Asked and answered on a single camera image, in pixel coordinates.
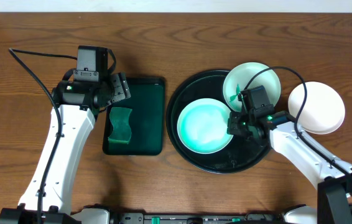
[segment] green sponge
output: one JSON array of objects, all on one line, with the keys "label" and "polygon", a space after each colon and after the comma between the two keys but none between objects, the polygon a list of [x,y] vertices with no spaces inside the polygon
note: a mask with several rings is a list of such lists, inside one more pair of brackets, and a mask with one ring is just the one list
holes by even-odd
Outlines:
[{"label": "green sponge", "polygon": [[132,109],[113,107],[109,112],[109,120],[113,125],[113,132],[108,137],[109,143],[129,144],[132,130],[129,125],[129,116]]}]

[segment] wood grain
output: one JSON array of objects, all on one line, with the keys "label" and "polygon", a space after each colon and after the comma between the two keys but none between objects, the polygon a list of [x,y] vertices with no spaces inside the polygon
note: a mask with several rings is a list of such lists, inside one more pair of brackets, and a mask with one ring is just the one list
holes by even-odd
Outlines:
[{"label": "wood grain", "polygon": [[[51,106],[39,86],[9,55],[14,47],[76,55],[79,45],[114,50],[117,71],[166,79],[166,100],[189,76],[211,68],[263,62],[296,69],[306,81],[332,86],[346,118],[332,134],[315,136],[352,163],[352,14],[0,13],[0,210],[16,207],[30,182],[48,131]],[[75,61],[21,55],[49,89]],[[299,84],[278,71],[279,110]],[[316,206],[317,193],[285,158],[270,153],[253,168],[230,175],[204,172],[183,160],[167,133],[159,156],[105,156],[105,117],[99,116],[83,151],[73,211],[103,203],[149,213],[244,213]]]}]

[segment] white wall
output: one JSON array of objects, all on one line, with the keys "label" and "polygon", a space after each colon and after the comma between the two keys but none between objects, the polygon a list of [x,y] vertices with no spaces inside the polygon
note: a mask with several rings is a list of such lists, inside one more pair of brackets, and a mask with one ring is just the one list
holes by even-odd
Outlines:
[{"label": "white wall", "polygon": [[352,0],[0,0],[0,12],[352,12]]}]

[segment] black cable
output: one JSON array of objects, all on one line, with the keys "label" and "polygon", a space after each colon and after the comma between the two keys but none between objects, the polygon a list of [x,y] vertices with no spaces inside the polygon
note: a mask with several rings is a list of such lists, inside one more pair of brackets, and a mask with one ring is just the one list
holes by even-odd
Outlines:
[{"label": "black cable", "polygon": [[297,133],[297,137],[300,138],[310,149],[312,149],[314,152],[316,152],[319,156],[321,156],[324,160],[326,160],[330,165],[331,167],[334,167],[336,169],[338,169],[341,173],[343,173],[346,178],[348,178],[349,180],[352,181],[352,175],[344,170],[344,168],[342,168],[341,166],[339,166],[334,159],[330,159],[328,158],[326,155],[324,155],[324,153],[320,152],[316,147],[312,146],[305,138],[304,136],[302,135],[302,133],[298,130],[298,120],[299,120],[299,117],[300,117],[300,114],[302,113],[303,111],[303,108],[306,104],[306,100],[307,100],[307,88],[306,88],[306,83],[305,83],[305,80],[303,79],[303,77],[301,75],[299,75],[299,73],[297,73],[296,71],[292,70],[291,68],[288,68],[288,67],[283,67],[283,66],[275,66],[275,67],[270,67],[270,68],[266,68],[266,69],[263,69],[261,70],[260,72],[258,72],[256,75],[254,75],[250,81],[248,82],[248,84],[245,86],[244,90],[247,90],[248,89],[248,86],[252,83],[252,81],[260,74],[268,71],[268,70],[273,70],[273,69],[284,69],[284,70],[288,70],[290,72],[292,72],[293,74],[295,74],[299,79],[300,81],[302,82],[302,85],[303,85],[303,89],[304,89],[304,92],[305,92],[305,95],[303,97],[303,102],[302,102],[302,105],[300,106],[300,109],[296,115],[296,118],[295,118],[295,122],[294,122],[294,129],[295,129],[295,132]]},{"label": "black cable", "polygon": [[77,57],[69,56],[69,55],[56,55],[56,54],[46,54],[46,53],[38,53],[38,52],[30,52],[26,50],[18,50],[18,49],[11,49],[13,52],[23,53],[23,54],[31,54],[31,55],[39,55],[39,56],[46,56],[46,57],[62,57],[62,58],[70,58],[77,60]]},{"label": "black cable", "polygon": [[16,49],[9,49],[9,52],[14,57],[14,59],[17,62],[19,62],[19,64],[32,76],[32,78],[34,78],[34,80],[44,90],[44,92],[46,93],[47,97],[49,98],[49,100],[53,106],[53,109],[54,109],[54,111],[56,113],[56,117],[57,117],[58,130],[57,130],[57,134],[56,134],[56,140],[54,142],[52,152],[50,153],[49,159],[47,161],[47,165],[46,165],[44,173],[42,175],[42,180],[40,182],[40,187],[39,187],[39,192],[38,192],[37,219],[38,219],[38,223],[41,224],[42,223],[42,201],[43,201],[43,193],[45,190],[46,178],[47,178],[47,175],[49,174],[50,165],[52,164],[54,155],[56,153],[58,142],[60,141],[60,138],[62,137],[63,123],[62,123],[62,119],[60,116],[60,112],[59,112],[58,108],[56,107],[54,99],[53,99],[52,95],[50,94],[50,92],[48,91],[48,89],[46,88],[46,86],[39,80],[39,78],[33,73],[33,71],[31,71],[31,69],[29,69],[29,67],[24,62],[22,62],[22,60],[14,53],[14,52],[26,53],[26,52],[23,50],[16,50]]}]

